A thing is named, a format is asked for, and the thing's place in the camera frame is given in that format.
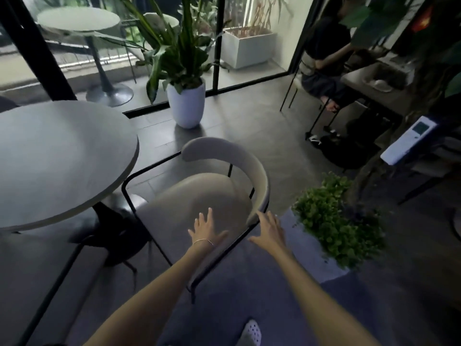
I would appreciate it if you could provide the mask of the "grey side table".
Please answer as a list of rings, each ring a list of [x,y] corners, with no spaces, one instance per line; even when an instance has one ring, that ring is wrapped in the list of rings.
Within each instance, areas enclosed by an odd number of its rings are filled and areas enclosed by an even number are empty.
[[[375,76],[377,71],[383,67],[383,63],[373,63],[351,71],[341,77],[341,82],[350,87],[359,95],[375,102],[400,116],[407,116],[411,110],[412,95],[405,90],[393,89],[384,93],[373,88],[368,82]]]

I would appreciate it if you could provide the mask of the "black glass door frame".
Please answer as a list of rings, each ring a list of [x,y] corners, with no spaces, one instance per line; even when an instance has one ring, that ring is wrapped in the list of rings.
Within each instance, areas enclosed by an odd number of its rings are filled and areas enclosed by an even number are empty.
[[[301,58],[301,42],[309,25],[314,22],[314,17],[320,14],[321,3],[326,0],[312,0],[308,14],[306,15],[303,29],[299,32],[297,46],[288,70],[273,75],[258,77],[252,81],[241,82],[236,85],[219,88],[220,75],[243,78],[243,74],[250,74],[252,69],[263,69],[262,65],[249,67],[247,71],[230,71],[225,74],[224,69],[216,69],[213,74],[212,88],[206,91],[205,97],[214,97],[219,94],[236,91],[251,87],[263,82],[286,77],[294,73],[295,61]],[[0,0],[0,28],[3,28],[18,52],[29,66],[36,80],[47,93],[50,101],[78,100],[71,83],[65,77],[59,67],[55,56],[43,37],[38,24],[32,25],[32,16],[27,10],[23,0]]]

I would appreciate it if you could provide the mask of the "person's left forearm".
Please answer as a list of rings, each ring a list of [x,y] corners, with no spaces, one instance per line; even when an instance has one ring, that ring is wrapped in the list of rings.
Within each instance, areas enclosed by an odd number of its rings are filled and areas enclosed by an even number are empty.
[[[83,346],[155,345],[182,291],[208,254],[187,250],[180,260],[118,308]]]

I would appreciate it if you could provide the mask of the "white rectangular planter with plants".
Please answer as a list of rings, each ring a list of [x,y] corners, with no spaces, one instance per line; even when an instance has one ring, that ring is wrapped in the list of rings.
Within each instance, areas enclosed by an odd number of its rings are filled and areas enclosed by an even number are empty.
[[[225,0],[221,37],[221,60],[232,69],[265,63],[273,57],[276,33],[272,30],[272,12],[277,21],[283,13],[293,16],[288,0]]]

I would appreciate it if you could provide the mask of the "outdoor chair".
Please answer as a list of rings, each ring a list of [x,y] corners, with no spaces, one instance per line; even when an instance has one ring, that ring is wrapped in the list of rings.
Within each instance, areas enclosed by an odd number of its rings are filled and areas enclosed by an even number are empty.
[[[170,46],[179,32],[180,22],[173,16],[144,13],[141,19],[122,21],[128,52],[135,57],[135,67],[149,67],[162,46]]]

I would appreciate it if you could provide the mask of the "tall plant in white pot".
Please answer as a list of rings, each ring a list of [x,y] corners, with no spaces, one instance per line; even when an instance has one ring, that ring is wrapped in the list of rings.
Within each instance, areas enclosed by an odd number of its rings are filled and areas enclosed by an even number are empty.
[[[135,18],[142,13],[130,0],[119,0]],[[155,0],[149,0],[158,15],[163,16]],[[213,38],[196,32],[201,22],[203,2],[199,0],[198,13],[193,16],[191,0],[182,0],[182,20],[176,39],[170,46],[162,46],[153,57],[151,73],[146,83],[149,101],[156,100],[159,85],[166,92],[172,116],[183,129],[197,127],[203,117],[206,85],[202,78],[212,67],[223,67],[220,60],[209,61],[209,52],[223,32]]]

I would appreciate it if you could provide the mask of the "black bag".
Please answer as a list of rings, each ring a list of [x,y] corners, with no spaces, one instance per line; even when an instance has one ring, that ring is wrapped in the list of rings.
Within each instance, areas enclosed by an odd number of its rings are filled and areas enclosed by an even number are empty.
[[[322,136],[320,150],[328,161],[344,170],[359,169],[377,153],[375,140],[380,134],[379,124],[357,118],[346,124],[346,135]]]

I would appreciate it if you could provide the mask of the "white remote control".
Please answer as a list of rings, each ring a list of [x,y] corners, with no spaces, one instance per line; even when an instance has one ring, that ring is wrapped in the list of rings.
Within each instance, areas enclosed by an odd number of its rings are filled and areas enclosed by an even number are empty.
[[[428,117],[421,116],[394,143],[383,151],[380,159],[389,166],[397,164],[414,146],[434,130],[437,125],[435,121],[432,121]]]

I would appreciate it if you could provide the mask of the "beige chair with black frame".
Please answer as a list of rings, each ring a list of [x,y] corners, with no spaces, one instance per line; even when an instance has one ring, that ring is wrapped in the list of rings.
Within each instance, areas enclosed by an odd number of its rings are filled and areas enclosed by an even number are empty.
[[[136,209],[126,191],[134,178],[181,156],[185,162],[215,159],[229,164],[227,175],[194,174],[161,193],[152,202]],[[223,244],[216,249],[206,266],[187,287],[195,303],[198,285],[257,226],[257,212],[265,212],[270,198],[268,174],[260,160],[239,144],[216,137],[199,137],[183,148],[140,171],[131,174],[121,185],[122,194],[137,220],[144,226],[170,266],[172,262],[156,242],[154,233],[166,230],[172,237],[186,229],[199,213],[212,208],[216,229],[228,231]]]

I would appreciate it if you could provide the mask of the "small leafy plant white planter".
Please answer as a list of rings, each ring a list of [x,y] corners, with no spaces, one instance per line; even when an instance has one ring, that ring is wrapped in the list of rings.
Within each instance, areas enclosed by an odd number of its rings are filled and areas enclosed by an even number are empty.
[[[324,174],[321,185],[303,191],[280,218],[288,248],[318,283],[359,270],[385,249],[377,209],[354,219],[345,214],[343,196],[351,185],[346,176]]]

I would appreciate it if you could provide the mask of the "person's white shoe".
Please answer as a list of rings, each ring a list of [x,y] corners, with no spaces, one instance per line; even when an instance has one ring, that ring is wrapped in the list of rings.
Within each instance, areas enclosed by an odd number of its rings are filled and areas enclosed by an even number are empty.
[[[262,334],[256,320],[247,321],[235,346],[261,346]]]

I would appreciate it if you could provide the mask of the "round grey table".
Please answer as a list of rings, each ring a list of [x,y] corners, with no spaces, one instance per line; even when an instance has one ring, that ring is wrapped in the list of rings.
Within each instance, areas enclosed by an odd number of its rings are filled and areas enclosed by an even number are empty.
[[[109,251],[107,266],[128,262],[148,242],[134,215],[103,201],[122,186],[139,157],[137,133],[123,113],[82,100],[0,112],[0,233],[54,225],[93,209],[99,226],[80,242]]]

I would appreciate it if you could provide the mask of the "person's right forearm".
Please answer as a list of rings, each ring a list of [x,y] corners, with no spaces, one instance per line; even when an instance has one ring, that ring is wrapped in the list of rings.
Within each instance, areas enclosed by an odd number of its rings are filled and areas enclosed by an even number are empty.
[[[320,287],[290,252],[276,247],[271,255],[283,272],[320,346],[381,346]]]

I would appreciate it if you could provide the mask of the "person's blue grey clothing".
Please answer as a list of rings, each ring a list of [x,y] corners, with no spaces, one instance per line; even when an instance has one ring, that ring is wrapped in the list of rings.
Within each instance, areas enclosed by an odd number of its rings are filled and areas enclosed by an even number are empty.
[[[326,292],[373,334],[370,297],[357,276],[325,262],[312,236],[289,227],[287,244]],[[316,346],[280,269],[256,245],[244,240],[201,283],[191,303],[185,294],[176,306],[158,346],[234,346],[247,320],[257,321],[261,346]]]

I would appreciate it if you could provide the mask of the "person's left hand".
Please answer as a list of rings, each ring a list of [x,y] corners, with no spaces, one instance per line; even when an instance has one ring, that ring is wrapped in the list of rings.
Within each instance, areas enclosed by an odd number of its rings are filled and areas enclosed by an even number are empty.
[[[208,254],[219,244],[213,244],[213,237],[216,233],[212,208],[208,208],[207,216],[199,213],[199,217],[194,221],[194,229],[188,229],[192,239],[192,245],[188,251]]]

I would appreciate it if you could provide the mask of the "dark chair with grey seat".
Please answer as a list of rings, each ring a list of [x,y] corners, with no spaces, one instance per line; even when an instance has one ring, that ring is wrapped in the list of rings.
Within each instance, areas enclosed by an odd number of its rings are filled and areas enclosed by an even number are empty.
[[[428,156],[412,166],[410,176],[421,174],[429,179],[408,192],[397,204],[412,200],[458,171],[461,171],[461,127],[436,143]]]

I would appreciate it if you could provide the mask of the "white bowl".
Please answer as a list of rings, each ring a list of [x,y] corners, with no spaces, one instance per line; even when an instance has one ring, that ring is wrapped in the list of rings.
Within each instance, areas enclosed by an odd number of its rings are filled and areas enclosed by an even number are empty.
[[[392,86],[390,86],[386,81],[382,79],[364,78],[362,81],[364,84],[382,93],[389,93],[394,90]]]

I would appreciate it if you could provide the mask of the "black and white sneakers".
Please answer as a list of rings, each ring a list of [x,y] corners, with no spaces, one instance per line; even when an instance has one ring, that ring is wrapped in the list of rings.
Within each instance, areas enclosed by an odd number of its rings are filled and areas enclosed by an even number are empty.
[[[341,134],[330,126],[323,127],[324,134],[322,136],[313,134],[311,132],[304,133],[304,140],[309,141],[315,148],[321,149],[324,143],[329,144],[339,139]]]

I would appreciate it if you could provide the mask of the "round outdoor table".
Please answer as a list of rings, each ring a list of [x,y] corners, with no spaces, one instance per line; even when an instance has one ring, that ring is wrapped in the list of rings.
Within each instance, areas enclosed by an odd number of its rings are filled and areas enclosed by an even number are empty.
[[[86,100],[109,107],[128,103],[134,96],[133,90],[123,84],[112,84],[104,71],[96,38],[112,45],[126,46],[128,41],[121,37],[121,19],[110,11],[95,7],[63,6],[40,12],[37,22],[41,28],[63,37],[81,37],[85,40],[99,73],[100,85],[86,93]]]

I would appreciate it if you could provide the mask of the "person's right hand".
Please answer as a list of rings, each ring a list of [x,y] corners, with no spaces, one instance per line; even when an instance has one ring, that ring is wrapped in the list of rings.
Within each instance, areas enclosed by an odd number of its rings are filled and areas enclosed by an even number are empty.
[[[264,250],[272,255],[277,256],[281,252],[290,253],[285,242],[285,233],[281,227],[280,220],[271,211],[263,213],[256,212],[259,218],[260,235],[251,237],[262,237],[264,240]]]

